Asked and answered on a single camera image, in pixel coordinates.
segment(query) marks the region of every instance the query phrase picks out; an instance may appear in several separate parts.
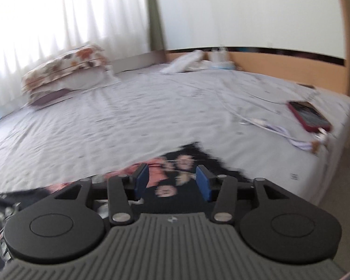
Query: phone screen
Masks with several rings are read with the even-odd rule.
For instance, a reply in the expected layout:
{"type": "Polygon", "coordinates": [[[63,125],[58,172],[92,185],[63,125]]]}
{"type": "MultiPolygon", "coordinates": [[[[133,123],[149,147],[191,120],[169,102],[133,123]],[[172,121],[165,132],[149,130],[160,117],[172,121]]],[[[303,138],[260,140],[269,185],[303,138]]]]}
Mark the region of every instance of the phone screen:
{"type": "Polygon", "coordinates": [[[307,125],[319,127],[330,125],[327,119],[323,118],[310,103],[290,102],[290,105],[300,114],[307,125]]]}

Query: wooden bed frame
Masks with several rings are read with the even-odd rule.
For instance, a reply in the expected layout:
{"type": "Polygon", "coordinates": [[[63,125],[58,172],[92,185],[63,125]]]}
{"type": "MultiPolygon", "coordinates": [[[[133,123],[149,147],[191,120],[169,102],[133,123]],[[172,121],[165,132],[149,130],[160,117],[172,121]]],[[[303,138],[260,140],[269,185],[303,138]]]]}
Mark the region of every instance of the wooden bed frame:
{"type": "MultiPolygon", "coordinates": [[[[350,96],[350,0],[340,1],[346,42],[344,66],[301,57],[259,52],[230,52],[230,60],[247,72],[310,84],[350,96]]],[[[166,58],[168,61],[172,61],[182,54],[184,52],[168,52],[166,58]]]]}

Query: black trim strip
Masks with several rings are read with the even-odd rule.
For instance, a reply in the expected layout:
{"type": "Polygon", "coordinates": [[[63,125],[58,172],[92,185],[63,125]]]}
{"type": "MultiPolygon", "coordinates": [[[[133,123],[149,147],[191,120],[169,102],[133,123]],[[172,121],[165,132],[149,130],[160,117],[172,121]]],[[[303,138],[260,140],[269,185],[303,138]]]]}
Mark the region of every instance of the black trim strip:
{"type": "MultiPolygon", "coordinates": [[[[214,47],[175,49],[175,50],[168,50],[167,53],[189,53],[191,51],[194,51],[195,49],[200,49],[203,51],[211,51],[213,48],[214,47]]],[[[316,54],[313,52],[297,51],[297,50],[290,50],[290,49],[265,48],[265,47],[227,47],[227,49],[228,51],[239,51],[239,52],[246,52],[246,53],[264,53],[264,54],[300,57],[300,58],[318,60],[318,61],[345,66],[344,59],[322,55],[322,54],[316,54]]]]}

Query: bed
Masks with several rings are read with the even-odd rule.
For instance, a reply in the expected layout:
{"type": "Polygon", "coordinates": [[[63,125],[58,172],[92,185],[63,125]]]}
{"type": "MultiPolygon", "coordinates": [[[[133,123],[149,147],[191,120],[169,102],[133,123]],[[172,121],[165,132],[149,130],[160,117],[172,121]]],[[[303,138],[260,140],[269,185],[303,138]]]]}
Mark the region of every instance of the bed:
{"type": "Polygon", "coordinates": [[[197,142],[228,169],[265,177],[318,204],[336,170],[350,125],[350,98],[261,74],[231,70],[161,74],[165,65],[123,72],[118,83],[0,120],[0,193],[104,174],[197,142]],[[313,140],[287,100],[307,99],[332,123],[317,154],[243,125],[239,114],[313,140]]]}

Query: white sheer curtain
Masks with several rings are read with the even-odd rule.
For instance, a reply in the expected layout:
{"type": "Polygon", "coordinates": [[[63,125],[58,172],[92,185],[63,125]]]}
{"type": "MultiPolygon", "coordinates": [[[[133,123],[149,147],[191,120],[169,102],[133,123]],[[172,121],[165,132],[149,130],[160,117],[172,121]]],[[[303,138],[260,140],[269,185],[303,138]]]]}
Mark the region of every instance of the white sheer curtain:
{"type": "Polygon", "coordinates": [[[21,77],[85,42],[113,59],[149,51],[146,0],[0,0],[0,107],[21,96],[21,77]]]}

